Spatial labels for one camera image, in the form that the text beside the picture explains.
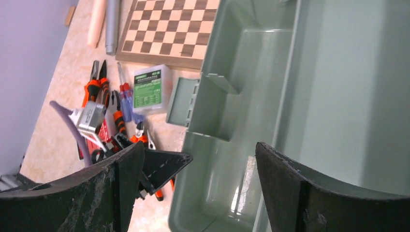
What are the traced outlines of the blue handle screwdriver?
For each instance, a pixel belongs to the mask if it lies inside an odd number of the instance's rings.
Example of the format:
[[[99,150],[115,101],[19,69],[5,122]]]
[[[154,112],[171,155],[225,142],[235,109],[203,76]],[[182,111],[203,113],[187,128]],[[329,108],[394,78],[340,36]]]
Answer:
[[[135,124],[143,122],[145,119],[145,116],[133,112],[133,92],[130,86],[128,85],[128,83],[124,84],[124,93],[125,93],[125,98],[127,101],[127,108],[131,116],[131,119],[133,120]]]

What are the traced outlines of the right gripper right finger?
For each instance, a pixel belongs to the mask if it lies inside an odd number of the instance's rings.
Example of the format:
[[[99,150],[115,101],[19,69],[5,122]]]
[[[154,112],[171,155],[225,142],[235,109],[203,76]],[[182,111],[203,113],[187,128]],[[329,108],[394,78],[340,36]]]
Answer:
[[[274,232],[407,232],[408,196],[355,186],[258,142],[264,202]]]

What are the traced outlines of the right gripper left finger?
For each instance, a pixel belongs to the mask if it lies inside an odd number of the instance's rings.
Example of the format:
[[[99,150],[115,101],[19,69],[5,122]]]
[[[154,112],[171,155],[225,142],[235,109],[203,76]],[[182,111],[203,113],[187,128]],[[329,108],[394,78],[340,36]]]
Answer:
[[[48,183],[0,194],[3,232],[125,232],[144,163],[132,144],[90,167]]]

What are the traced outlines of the green label screw box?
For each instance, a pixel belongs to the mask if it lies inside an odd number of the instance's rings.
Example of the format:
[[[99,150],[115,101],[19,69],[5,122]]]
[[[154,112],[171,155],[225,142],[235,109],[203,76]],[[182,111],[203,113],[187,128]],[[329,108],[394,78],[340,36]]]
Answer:
[[[165,113],[172,89],[173,72],[165,64],[136,70],[133,77],[133,112],[140,115]]]

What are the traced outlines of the green plastic toolbox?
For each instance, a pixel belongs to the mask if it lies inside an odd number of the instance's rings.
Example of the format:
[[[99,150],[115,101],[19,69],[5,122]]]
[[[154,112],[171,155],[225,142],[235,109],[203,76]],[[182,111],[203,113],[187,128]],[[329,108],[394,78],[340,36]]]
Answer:
[[[187,128],[173,232],[272,232],[255,147],[410,197],[410,3],[222,0],[199,79],[167,122]]]

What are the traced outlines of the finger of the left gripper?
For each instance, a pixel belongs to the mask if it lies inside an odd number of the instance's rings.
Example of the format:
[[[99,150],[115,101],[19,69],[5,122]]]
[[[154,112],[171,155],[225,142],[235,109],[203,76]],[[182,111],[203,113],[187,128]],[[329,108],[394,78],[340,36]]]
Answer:
[[[137,197],[144,199],[148,194],[153,195],[192,160],[187,153],[146,148]]]

